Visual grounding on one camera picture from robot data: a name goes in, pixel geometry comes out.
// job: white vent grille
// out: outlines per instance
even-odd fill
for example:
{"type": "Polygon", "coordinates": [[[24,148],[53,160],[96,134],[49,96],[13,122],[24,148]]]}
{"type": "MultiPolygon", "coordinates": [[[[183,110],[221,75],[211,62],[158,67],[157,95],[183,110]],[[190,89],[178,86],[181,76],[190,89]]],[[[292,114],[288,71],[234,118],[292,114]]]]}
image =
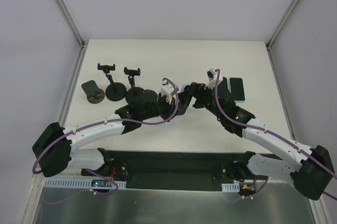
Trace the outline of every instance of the white vent grille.
{"type": "MultiPolygon", "coordinates": [[[[83,178],[46,178],[45,187],[50,188],[73,188],[73,189],[90,189],[91,182],[97,179],[83,179],[83,178]]],[[[119,189],[126,189],[126,182],[115,181],[119,189]]],[[[113,189],[115,185],[110,182],[106,183],[106,187],[100,187],[99,189],[113,189]]]]}
{"type": "Polygon", "coordinates": [[[238,182],[234,183],[223,183],[221,184],[223,192],[239,192],[240,184],[238,182]]]}

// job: brown round base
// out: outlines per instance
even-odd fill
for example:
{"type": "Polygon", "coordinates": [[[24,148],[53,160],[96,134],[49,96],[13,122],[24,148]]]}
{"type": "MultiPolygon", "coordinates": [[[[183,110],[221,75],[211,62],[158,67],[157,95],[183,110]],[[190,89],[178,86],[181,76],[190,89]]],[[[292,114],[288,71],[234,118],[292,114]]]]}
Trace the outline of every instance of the brown round base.
{"type": "Polygon", "coordinates": [[[89,103],[91,104],[98,104],[98,103],[101,103],[103,101],[103,99],[105,98],[105,93],[102,89],[100,89],[100,92],[102,94],[102,97],[100,99],[95,99],[95,100],[90,100],[87,98],[87,100],[89,101],[89,103]]]}

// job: white table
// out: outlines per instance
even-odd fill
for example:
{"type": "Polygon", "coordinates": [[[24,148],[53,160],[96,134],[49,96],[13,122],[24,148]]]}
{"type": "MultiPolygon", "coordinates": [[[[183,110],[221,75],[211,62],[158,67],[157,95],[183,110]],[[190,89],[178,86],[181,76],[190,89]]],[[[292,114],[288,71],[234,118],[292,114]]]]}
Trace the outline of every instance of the white table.
{"type": "MultiPolygon", "coordinates": [[[[97,64],[116,64],[115,82],[130,85],[124,67],[141,68],[136,86],[160,91],[161,79],[167,77],[178,85],[208,81],[206,71],[220,68],[223,76],[241,77],[246,101],[238,104],[252,112],[272,129],[289,137],[276,82],[263,42],[178,41],[178,40],[90,40],[78,77],[66,125],[78,125],[114,113],[126,105],[125,99],[111,102],[105,98],[90,104],[81,84],[94,80],[105,90],[109,85],[97,64]]],[[[141,128],[116,137],[91,143],[86,149],[165,152],[245,152],[270,153],[265,148],[230,134],[206,109],[189,108],[185,115],[170,123],[141,128]]]]}

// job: dark gray floor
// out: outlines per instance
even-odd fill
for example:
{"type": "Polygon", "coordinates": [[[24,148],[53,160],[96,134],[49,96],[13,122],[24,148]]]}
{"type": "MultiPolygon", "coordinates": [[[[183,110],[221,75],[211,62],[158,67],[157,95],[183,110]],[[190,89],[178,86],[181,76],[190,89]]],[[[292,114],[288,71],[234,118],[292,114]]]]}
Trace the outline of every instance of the dark gray floor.
{"type": "MultiPolygon", "coordinates": [[[[77,191],[44,188],[43,195],[55,202],[77,191]]],[[[315,223],[308,199],[286,184],[268,183],[253,200],[226,201],[236,198],[222,192],[120,190],[93,196],[85,191],[56,205],[40,201],[33,223],[315,223]]]]}

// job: black rectangular device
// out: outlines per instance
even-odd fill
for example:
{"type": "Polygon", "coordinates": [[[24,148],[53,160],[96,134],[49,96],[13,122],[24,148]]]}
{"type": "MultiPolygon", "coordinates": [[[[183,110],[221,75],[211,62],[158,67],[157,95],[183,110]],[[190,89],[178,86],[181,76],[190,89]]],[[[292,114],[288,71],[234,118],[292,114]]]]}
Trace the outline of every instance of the black rectangular device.
{"type": "Polygon", "coordinates": [[[242,78],[230,78],[230,92],[232,93],[235,101],[245,101],[242,78]]]}

